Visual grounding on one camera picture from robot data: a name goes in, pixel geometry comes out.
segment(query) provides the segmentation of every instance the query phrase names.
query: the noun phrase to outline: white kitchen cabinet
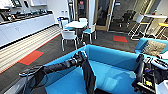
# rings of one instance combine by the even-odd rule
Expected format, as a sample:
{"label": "white kitchen cabinet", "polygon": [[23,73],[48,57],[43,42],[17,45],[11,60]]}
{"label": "white kitchen cabinet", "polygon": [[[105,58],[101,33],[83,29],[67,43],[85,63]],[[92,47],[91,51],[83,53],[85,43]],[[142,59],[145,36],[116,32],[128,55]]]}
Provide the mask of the white kitchen cabinet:
{"label": "white kitchen cabinet", "polygon": [[55,24],[54,15],[49,14],[48,16],[49,16],[49,26],[54,25]]}
{"label": "white kitchen cabinet", "polygon": [[9,40],[7,37],[4,35],[4,33],[0,30],[0,47],[9,43]]}
{"label": "white kitchen cabinet", "polygon": [[46,17],[45,16],[40,16],[40,17],[36,17],[36,24],[37,24],[37,27],[39,28],[39,30],[42,30],[44,28],[46,28],[45,26],[45,19]]}
{"label": "white kitchen cabinet", "polygon": [[13,42],[22,37],[14,23],[4,24],[1,27],[3,27],[1,30],[7,39],[9,39],[9,42]]}
{"label": "white kitchen cabinet", "polygon": [[27,26],[26,20],[17,21],[17,22],[14,22],[14,24],[22,37],[25,37],[31,34],[30,29]]}
{"label": "white kitchen cabinet", "polygon": [[0,46],[54,25],[53,14],[0,25]]}
{"label": "white kitchen cabinet", "polygon": [[4,9],[6,7],[14,7],[11,0],[0,0],[0,8]]}
{"label": "white kitchen cabinet", "polygon": [[46,0],[28,0],[28,1],[31,6],[47,5]]}
{"label": "white kitchen cabinet", "polygon": [[30,29],[30,33],[33,34],[37,31],[40,30],[40,28],[37,27],[37,24],[36,24],[36,18],[31,18],[31,19],[27,19],[26,20],[26,23]]}

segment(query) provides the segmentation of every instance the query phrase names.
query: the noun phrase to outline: white chair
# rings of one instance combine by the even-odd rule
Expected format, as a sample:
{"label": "white chair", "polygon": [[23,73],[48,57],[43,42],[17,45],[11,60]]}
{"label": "white chair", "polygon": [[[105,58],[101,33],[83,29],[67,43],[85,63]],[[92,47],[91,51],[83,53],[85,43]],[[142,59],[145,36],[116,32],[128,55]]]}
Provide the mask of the white chair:
{"label": "white chair", "polygon": [[[143,18],[144,18],[144,15],[139,15],[137,20],[136,20],[135,25],[133,26],[131,31],[128,33],[128,36],[131,36],[131,40],[139,40],[139,39],[134,39],[133,38],[134,36],[138,36],[139,33],[142,33],[143,37],[145,36],[146,30],[147,30],[150,23],[142,22]],[[142,31],[139,31],[138,34],[136,34],[141,25],[147,25],[145,30],[144,30],[144,33]]]}
{"label": "white chair", "polygon": [[83,31],[83,34],[82,34],[82,39],[81,41],[83,40],[83,35],[84,34],[89,34],[90,35],[90,43],[92,44],[92,33],[95,32],[95,39],[96,39],[96,30],[95,30],[95,26],[96,26],[96,23],[94,25],[91,26],[91,29],[86,29],[85,31]]}
{"label": "white chair", "polygon": [[73,27],[66,27],[65,25],[68,24],[68,20],[61,20],[63,30],[73,30]]}
{"label": "white chair", "polygon": [[75,35],[75,31],[62,31],[61,32],[62,34],[62,50],[64,51],[64,40],[74,40],[75,42],[75,48],[77,49],[77,45],[76,45],[76,38],[77,38],[77,41],[78,41],[78,37],[77,35]]}
{"label": "white chair", "polygon": [[79,18],[80,22],[86,22],[87,23],[87,19],[86,18]]}

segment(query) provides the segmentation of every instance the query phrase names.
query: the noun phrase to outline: red rug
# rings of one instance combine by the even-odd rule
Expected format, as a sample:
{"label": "red rug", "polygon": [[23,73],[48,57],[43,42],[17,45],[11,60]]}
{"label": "red rug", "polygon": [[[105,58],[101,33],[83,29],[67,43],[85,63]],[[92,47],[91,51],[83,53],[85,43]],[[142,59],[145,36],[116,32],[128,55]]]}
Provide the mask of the red rug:
{"label": "red rug", "polygon": [[30,65],[33,61],[35,61],[37,58],[39,58],[44,52],[40,51],[33,51],[21,60],[19,60],[19,63],[25,64],[25,65]]}
{"label": "red rug", "polygon": [[113,36],[113,41],[127,42],[127,39],[123,36]]}

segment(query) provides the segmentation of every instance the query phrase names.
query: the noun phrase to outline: doorway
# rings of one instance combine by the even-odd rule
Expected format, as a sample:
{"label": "doorway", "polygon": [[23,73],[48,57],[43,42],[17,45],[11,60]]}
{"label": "doorway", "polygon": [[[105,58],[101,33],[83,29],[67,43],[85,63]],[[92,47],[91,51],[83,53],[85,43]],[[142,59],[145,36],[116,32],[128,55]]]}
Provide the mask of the doorway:
{"label": "doorway", "polygon": [[96,0],[94,23],[96,30],[108,31],[115,0]]}
{"label": "doorway", "polygon": [[75,1],[75,20],[79,18],[88,19],[89,0],[74,0]]}

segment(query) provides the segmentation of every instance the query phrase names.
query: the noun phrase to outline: blue sofa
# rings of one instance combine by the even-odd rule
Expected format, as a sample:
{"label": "blue sofa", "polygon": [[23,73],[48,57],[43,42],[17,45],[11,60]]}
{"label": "blue sofa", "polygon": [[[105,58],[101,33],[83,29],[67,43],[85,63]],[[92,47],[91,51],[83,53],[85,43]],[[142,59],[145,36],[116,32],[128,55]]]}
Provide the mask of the blue sofa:
{"label": "blue sofa", "polygon": [[[168,41],[167,40],[154,39],[154,38],[140,38],[140,40],[138,41],[138,43],[135,47],[135,50],[134,50],[136,54],[141,54],[141,51],[145,47],[148,40],[152,40],[152,41],[156,41],[156,42],[166,44],[166,47],[162,50],[161,54],[168,51]],[[155,57],[155,56],[150,56],[150,55],[147,55],[147,54],[144,54],[144,56],[145,57]]]}
{"label": "blue sofa", "polygon": [[[85,50],[91,68],[96,76],[95,89],[99,88],[112,94],[140,94],[131,86],[136,78],[134,70],[138,54],[86,45],[48,64],[56,64],[70,59],[74,53]],[[47,94],[87,94],[81,67],[48,74],[45,85]]]}

